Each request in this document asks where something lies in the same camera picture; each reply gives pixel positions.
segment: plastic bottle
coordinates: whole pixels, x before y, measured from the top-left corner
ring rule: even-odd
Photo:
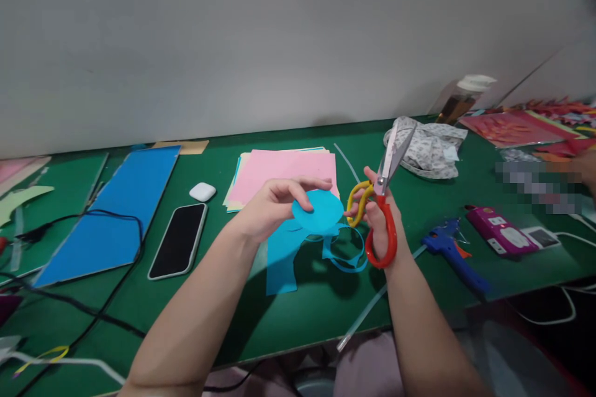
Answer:
[[[495,82],[497,82],[496,79],[483,74],[464,76],[451,93],[436,122],[454,125]]]

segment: pink device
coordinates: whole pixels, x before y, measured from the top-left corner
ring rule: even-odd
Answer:
[[[514,227],[494,208],[475,208],[466,218],[500,256],[515,256],[538,251],[540,247]]]

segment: hand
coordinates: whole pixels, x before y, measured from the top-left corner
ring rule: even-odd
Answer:
[[[569,172],[578,174],[578,180],[590,189],[592,196],[596,194],[596,150],[587,151],[575,157],[569,163]]]
[[[375,183],[377,181],[377,173],[374,172],[370,167],[364,168],[364,175],[368,179]],[[352,209],[344,212],[344,216],[355,217],[358,214],[358,205],[360,198],[364,194],[364,189],[361,189],[354,194],[354,204]],[[395,204],[395,199],[391,191],[387,189],[385,203],[391,208],[393,214],[393,220],[395,221],[395,230],[397,232],[397,255],[396,259],[403,259],[405,256],[411,255],[408,242],[405,238],[404,226],[402,224],[402,214]],[[377,259],[382,259],[387,254],[387,225],[385,221],[385,214],[379,208],[376,202],[368,202],[366,204],[366,213],[364,214],[363,220],[374,230],[372,233],[372,245],[374,246],[374,252]]]
[[[330,190],[331,179],[296,177],[267,180],[230,224],[253,241],[266,241],[284,221],[294,218],[292,203],[297,200],[303,210],[312,211],[306,191]]]

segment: scissors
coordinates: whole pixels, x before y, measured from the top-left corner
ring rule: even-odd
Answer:
[[[389,237],[389,245],[387,247],[387,254],[385,255],[385,257],[379,260],[374,255],[372,228],[368,233],[366,243],[364,244],[368,260],[372,265],[374,265],[378,269],[389,267],[391,265],[391,262],[393,262],[393,259],[395,259],[395,254],[397,253],[397,233],[395,231],[395,221],[393,220],[391,207],[388,203],[385,203],[385,199],[387,189],[389,188],[389,183],[393,178],[393,175],[395,175],[396,170],[399,168],[399,164],[403,160],[405,153],[408,151],[408,147],[410,147],[410,143],[412,142],[412,137],[414,136],[415,130],[416,128],[414,127],[410,131],[410,134],[405,139],[405,141],[398,148],[395,148],[395,139],[397,138],[398,131],[397,127],[391,129],[389,141],[387,142],[387,149],[385,149],[385,155],[381,160],[381,166],[379,166],[379,171],[377,173],[377,181],[374,184],[370,180],[357,184],[356,186],[354,186],[354,189],[352,189],[352,192],[350,192],[350,197],[348,199],[347,210],[349,211],[351,210],[352,204],[354,203],[354,194],[357,193],[359,190],[364,189],[364,194],[360,198],[360,203],[358,205],[358,214],[355,218],[347,218],[348,224],[350,224],[352,228],[355,228],[362,220],[366,202],[372,195],[376,195],[377,205],[379,205],[379,208],[385,215],[385,221],[387,222],[387,235]]]

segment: glue gun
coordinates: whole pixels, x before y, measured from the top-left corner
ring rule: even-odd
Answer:
[[[478,276],[472,267],[462,258],[455,243],[455,234],[459,231],[459,220],[449,219],[444,226],[433,228],[423,239],[422,244],[432,254],[440,253],[449,262],[459,278],[472,290],[484,295],[490,285]]]

